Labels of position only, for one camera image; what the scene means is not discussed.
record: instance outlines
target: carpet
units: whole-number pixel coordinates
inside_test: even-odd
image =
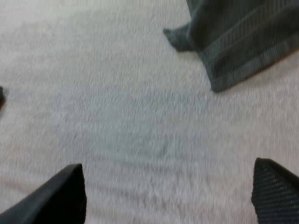
[[[256,224],[256,157],[299,173],[299,53],[210,91],[184,0],[0,0],[0,212],[82,163],[87,224]]]

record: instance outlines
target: dark green towel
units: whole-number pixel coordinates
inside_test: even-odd
[[[187,0],[192,21],[164,34],[196,51],[223,91],[299,48],[299,0]]]

